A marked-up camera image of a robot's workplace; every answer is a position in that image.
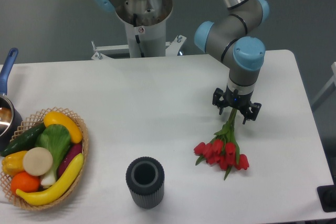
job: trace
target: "flower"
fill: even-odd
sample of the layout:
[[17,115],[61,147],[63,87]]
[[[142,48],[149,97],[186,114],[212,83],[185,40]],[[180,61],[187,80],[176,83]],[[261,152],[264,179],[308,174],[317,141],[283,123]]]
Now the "flower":
[[237,170],[244,169],[247,170],[247,168],[250,167],[250,164],[248,163],[247,156],[245,154],[241,154],[239,156],[239,164],[235,164],[235,167]]
[[201,142],[199,143],[195,148],[194,148],[194,152],[196,155],[201,155],[203,153],[203,150],[205,148],[205,143]]
[[220,158],[221,158],[220,161],[219,161],[219,166],[220,166],[220,168],[221,168],[222,170],[227,170],[228,164],[227,164],[227,162],[225,161],[225,157],[224,157],[224,155],[222,155]]
[[234,143],[232,142],[226,143],[224,148],[225,148],[226,154],[229,154],[229,155],[236,154],[236,146]]
[[231,114],[222,129],[214,133],[215,137],[207,144],[201,142],[195,148],[194,152],[198,155],[195,165],[202,161],[207,164],[218,164],[219,167],[225,171],[224,180],[229,175],[232,167],[235,166],[237,170],[247,169],[249,163],[246,155],[240,154],[239,145],[235,139],[235,117],[237,109],[232,108]]
[[216,139],[212,145],[212,150],[215,154],[220,154],[222,152],[222,148],[224,146],[224,142],[220,139]]
[[236,155],[234,154],[226,154],[225,155],[225,161],[228,165],[234,165],[236,162]]
[[208,164],[210,164],[210,165],[213,165],[213,164],[216,162],[215,157],[214,157],[214,156],[209,157],[209,158],[206,160],[206,162],[207,162]]
[[214,155],[215,162],[219,163],[219,161],[221,160],[220,158],[221,158],[220,155],[217,154]]
[[213,152],[214,151],[212,150],[212,143],[207,143],[203,149],[202,154],[206,159],[208,159],[212,156]]

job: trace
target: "orange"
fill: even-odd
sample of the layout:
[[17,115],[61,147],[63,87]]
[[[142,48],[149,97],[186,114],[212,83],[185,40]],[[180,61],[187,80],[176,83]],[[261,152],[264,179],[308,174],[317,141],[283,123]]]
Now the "orange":
[[36,176],[32,176],[27,172],[22,172],[16,174],[12,178],[11,191],[16,196],[16,189],[20,189],[26,193],[33,193],[38,191],[40,186],[40,179]]

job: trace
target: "red tulip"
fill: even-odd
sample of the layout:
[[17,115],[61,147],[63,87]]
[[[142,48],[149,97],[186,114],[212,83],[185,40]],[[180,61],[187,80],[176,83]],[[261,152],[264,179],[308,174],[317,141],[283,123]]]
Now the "red tulip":
[[204,147],[204,150],[203,150],[203,156],[208,159],[210,158],[212,155],[213,155],[213,150],[212,150],[212,144],[211,143],[207,143]]
[[212,145],[212,150],[215,154],[220,154],[222,152],[222,148],[224,146],[224,142],[220,139],[216,139]]
[[199,143],[195,148],[194,152],[196,155],[201,155],[203,153],[203,150],[205,148],[205,143],[201,142]]
[[225,155],[225,161],[229,164],[229,165],[234,165],[236,162],[236,154],[226,154]]
[[214,156],[209,157],[209,158],[206,160],[206,162],[207,162],[208,164],[210,164],[210,165],[213,165],[213,164],[216,162],[215,157],[214,157]]
[[226,143],[225,145],[225,153],[226,154],[235,154],[236,153],[236,145],[232,142]]
[[227,162],[225,161],[225,157],[224,156],[221,156],[220,157],[220,161],[219,161],[219,166],[222,170],[227,170],[227,167],[228,167],[228,164]]
[[219,163],[219,161],[221,160],[220,158],[221,158],[220,155],[217,154],[214,155],[215,162]]
[[238,167],[240,167],[244,170],[247,170],[247,168],[250,167],[250,164],[248,163],[248,160],[247,160],[247,156],[245,154],[240,155]]

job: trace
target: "yellow pepper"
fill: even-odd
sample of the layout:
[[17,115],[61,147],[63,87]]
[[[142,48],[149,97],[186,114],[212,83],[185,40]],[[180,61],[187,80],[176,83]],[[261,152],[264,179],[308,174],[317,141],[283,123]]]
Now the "yellow pepper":
[[16,152],[6,156],[2,160],[2,171],[10,176],[15,176],[16,174],[23,172],[23,157],[26,155],[27,151]]
[[76,125],[76,123],[74,123],[73,120],[61,112],[50,111],[43,118],[43,123],[46,127],[52,124],[61,124],[69,131],[72,143],[78,144],[80,141],[82,141],[83,135],[79,127]]
[[61,197],[75,181],[84,163],[83,154],[79,153],[71,160],[62,176],[51,187],[44,191],[25,193],[16,189],[16,194],[33,206],[49,204]]

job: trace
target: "yellow banana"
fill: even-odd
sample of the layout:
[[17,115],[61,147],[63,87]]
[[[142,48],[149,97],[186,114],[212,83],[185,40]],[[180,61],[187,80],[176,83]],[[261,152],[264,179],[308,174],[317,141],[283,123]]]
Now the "yellow banana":
[[82,153],[79,153],[70,162],[62,176],[51,187],[44,191],[38,191],[36,193],[25,193],[20,189],[16,189],[16,194],[24,199],[27,203],[33,206],[41,206],[49,204],[56,199],[60,198],[72,185],[78,176],[84,163],[84,157]]

